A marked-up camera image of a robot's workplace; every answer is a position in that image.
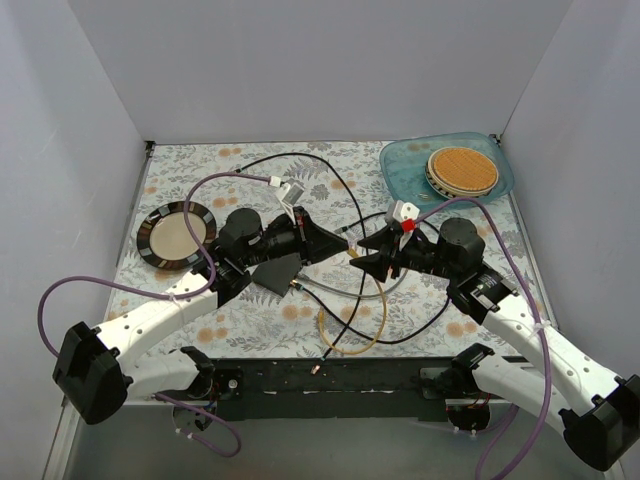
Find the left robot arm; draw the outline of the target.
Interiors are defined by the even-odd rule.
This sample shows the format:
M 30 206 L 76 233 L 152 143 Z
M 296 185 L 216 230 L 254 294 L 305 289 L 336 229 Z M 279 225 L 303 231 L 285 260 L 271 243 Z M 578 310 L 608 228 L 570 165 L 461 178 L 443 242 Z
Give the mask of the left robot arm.
M 302 207 L 269 226 L 249 208 L 232 212 L 210 247 L 212 267 L 198 266 L 167 292 L 95 327 L 80 322 L 63 340 L 53 380 L 89 425 L 116 413 L 128 399 L 180 391 L 200 400 L 215 386 L 215 366 L 195 347 L 156 360 L 146 353 L 195 319 L 216 311 L 251 282 L 250 268 L 279 258 L 305 265 L 348 249 L 346 239 L 318 225 Z

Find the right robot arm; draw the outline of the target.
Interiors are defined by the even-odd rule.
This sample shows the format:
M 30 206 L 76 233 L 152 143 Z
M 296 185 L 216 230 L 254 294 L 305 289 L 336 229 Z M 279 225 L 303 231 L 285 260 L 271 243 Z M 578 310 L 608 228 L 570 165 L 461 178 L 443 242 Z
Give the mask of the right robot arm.
M 370 254 L 352 266 L 383 282 L 408 269 L 448 280 L 453 305 L 512 346 L 536 368 L 524 371 L 474 345 L 452 362 L 454 389 L 501 397 L 546 422 L 588 466 L 606 472 L 639 439 L 639 378 L 623 378 L 582 352 L 551 324 L 536 320 L 524 293 L 483 259 L 475 225 L 451 218 L 436 242 L 392 221 L 360 241 Z

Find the black network switch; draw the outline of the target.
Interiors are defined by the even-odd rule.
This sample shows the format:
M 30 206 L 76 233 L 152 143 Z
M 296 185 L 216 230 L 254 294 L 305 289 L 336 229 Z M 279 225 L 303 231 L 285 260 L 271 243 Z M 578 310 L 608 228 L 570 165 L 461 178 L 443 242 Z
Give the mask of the black network switch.
M 252 274 L 254 284 L 266 288 L 270 292 L 284 297 L 291 282 L 302 269 L 302 261 L 298 254 L 269 260 L 259 265 Z

